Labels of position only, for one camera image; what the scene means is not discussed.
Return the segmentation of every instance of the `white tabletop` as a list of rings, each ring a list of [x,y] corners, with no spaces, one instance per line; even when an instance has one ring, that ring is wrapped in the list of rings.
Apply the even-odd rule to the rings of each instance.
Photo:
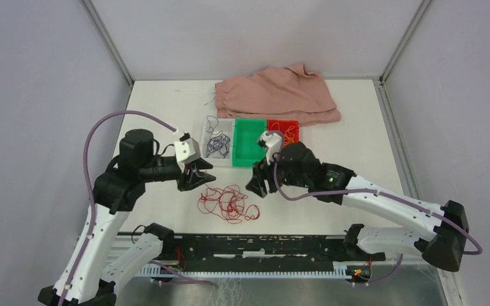
[[[188,131],[199,141],[205,117],[216,114],[215,104],[211,101],[214,93],[209,93],[214,91],[216,82],[219,81],[138,81],[134,84],[127,109],[146,112],[174,127],[179,126],[180,130]],[[342,120],[300,127],[301,140],[321,162],[340,164],[380,186],[402,193],[373,82],[327,80],[326,83]],[[136,115],[125,116],[119,139],[125,132],[138,128],[151,130],[162,147],[174,141],[169,130]],[[119,147],[116,147],[114,155],[118,151]],[[315,198],[294,202],[284,200],[279,194],[259,198],[245,190],[251,178],[251,168],[214,168],[209,173],[217,177],[217,181],[210,183],[211,187],[238,184],[241,191],[249,196],[246,204],[259,206],[260,218],[228,224],[214,215],[198,211],[197,201],[205,187],[180,193],[175,181],[157,182],[147,184],[145,194],[137,201],[121,231],[132,231],[139,224],[156,222],[176,233],[344,235],[343,231],[353,223],[394,225],[370,213]],[[284,190],[290,196],[306,192],[296,187],[284,187]]]

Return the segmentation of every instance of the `folded cloth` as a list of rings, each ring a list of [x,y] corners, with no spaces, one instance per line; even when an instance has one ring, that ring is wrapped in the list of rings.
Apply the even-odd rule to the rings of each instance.
[[[227,78],[215,91],[219,118],[297,120],[302,126],[341,120],[324,79],[304,64]]]

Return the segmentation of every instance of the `gray wall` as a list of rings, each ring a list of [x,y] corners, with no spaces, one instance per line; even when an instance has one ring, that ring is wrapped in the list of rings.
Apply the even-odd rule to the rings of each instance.
[[[423,197],[465,205],[484,247],[463,259],[467,305],[490,305],[490,1],[435,1],[387,89]]]
[[[136,80],[382,73],[420,0],[93,1]]]
[[[82,148],[128,86],[80,1],[0,1],[0,305],[36,305],[87,214]],[[115,120],[95,135],[97,173]]]

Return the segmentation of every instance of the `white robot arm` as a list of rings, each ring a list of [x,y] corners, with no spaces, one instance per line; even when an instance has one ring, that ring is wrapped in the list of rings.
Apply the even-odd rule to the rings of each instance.
[[[448,271],[458,271],[463,254],[480,254],[479,244],[468,235],[464,207],[454,201],[446,205],[416,200],[384,189],[354,171],[337,164],[321,163],[303,143],[281,149],[283,137],[267,131],[258,139],[266,157],[253,165],[253,177],[246,189],[261,197],[279,192],[289,201],[314,196],[371,212],[401,225],[400,228],[372,228],[353,224],[345,237],[347,252],[395,252],[421,255],[428,263]],[[308,189],[291,198],[280,185]],[[465,252],[469,239],[478,251]]]
[[[154,152],[150,131],[135,129],[126,133],[119,142],[119,155],[95,180],[96,218],[92,234],[87,236],[93,213],[89,207],[84,229],[67,267],[54,286],[41,290],[40,302],[58,306],[113,305],[125,284],[159,256],[162,240],[173,232],[156,225],[146,228],[132,248],[104,268],[115,236],[136,200],[145,192],[146,183],[175,180],[178,190],[189,191],[215,180],[214,176],[200,171],[211,169],[212,165],[200,158],[198,143],[188,134],[178,138],[174,143],[175,156],[163,157]]]

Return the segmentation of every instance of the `blue string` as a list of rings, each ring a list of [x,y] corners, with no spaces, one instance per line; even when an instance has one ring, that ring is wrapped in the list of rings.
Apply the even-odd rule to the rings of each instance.
[[[217,120],[217,124],[215,126],[211,126],[211,121],[209,121],[209,117]],[[230,137],[225,135],[222,131],[218,131],[214,134],[215,128],[219,125],[219,119],[213,116],[207,116],[206,120],[209,123],[209,127],[207,128],[207,132],[211,135],[211,138],[207,142],[207,148],[205,151],[205,156],[209,157],[214,153],[219,153],[222,157],[212,157],[212,158],[226,158],[228,153],[230,153]]]

